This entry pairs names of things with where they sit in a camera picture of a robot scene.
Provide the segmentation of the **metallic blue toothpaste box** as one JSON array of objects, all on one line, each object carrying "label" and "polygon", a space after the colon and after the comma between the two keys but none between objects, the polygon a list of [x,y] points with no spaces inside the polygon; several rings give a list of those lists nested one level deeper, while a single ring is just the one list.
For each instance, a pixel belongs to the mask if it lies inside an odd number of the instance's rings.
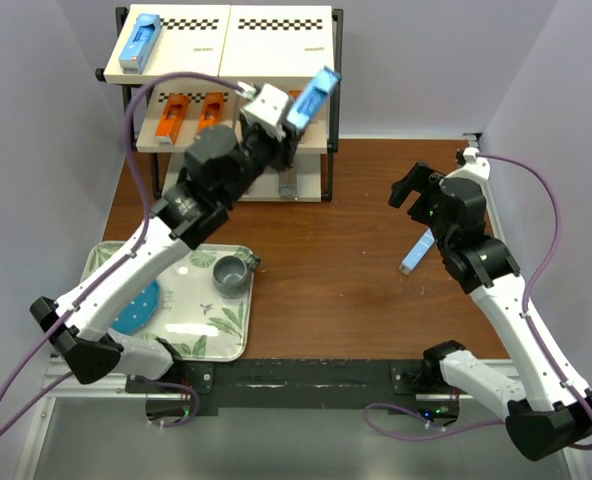
[{"label": "metallic blue toothpaste box", "polygon": [[279,173],[278,193],[281,199],[295,201],[298,198],[298,176],[295,168]]}]

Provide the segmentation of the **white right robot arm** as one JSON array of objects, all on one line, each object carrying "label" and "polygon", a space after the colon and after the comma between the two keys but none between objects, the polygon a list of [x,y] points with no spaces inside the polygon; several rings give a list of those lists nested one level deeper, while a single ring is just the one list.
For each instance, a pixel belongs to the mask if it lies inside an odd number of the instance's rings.
[{"label": "white right robot arm", "polygon": [[424,386],[473,396],[504,424],[531,461],[564,448],[592,449],[592,387],[571,365],[533,305],[509,247],[487,231],[487,201],[464,167],[444,175],[418,162],[393,183],[390,206],[431,231],[447,273],[486,316],[518,374],[511,379],[456,341],[425,351]]}]

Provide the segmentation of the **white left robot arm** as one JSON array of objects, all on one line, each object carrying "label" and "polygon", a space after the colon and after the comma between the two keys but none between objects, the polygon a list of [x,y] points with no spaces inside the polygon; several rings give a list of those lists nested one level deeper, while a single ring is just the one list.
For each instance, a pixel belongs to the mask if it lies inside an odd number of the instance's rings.
[{"label": "white left robot arm", "polygon": [[276,132],[247,119],[241,125],[241,137],[225,125],[203,130],[185,150],[185,178],[146,208],[133,237],[79,286],[31,305],[79,383],[124,373],[148,378],[161,392],[181,385],[182,358],[168,341],[120,334],[112,324],[160,273],[228,220],[234,203],[266,168],[291,167],[303,129],[286,120]]}]

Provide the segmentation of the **light blue toothpaste box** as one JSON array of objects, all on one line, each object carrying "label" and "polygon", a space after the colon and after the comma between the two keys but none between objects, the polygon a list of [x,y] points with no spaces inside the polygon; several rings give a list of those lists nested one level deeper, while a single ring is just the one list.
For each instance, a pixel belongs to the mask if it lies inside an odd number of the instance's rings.
[{"label": "light blue toothpaste box", "polygon": [[418,264],[427,255],[434,243],[434,236],[431,230],[427,229],[407,253],[407,255],[402,259],[399,270],[405,275],[409,275],[413,270],[416,269]]}]

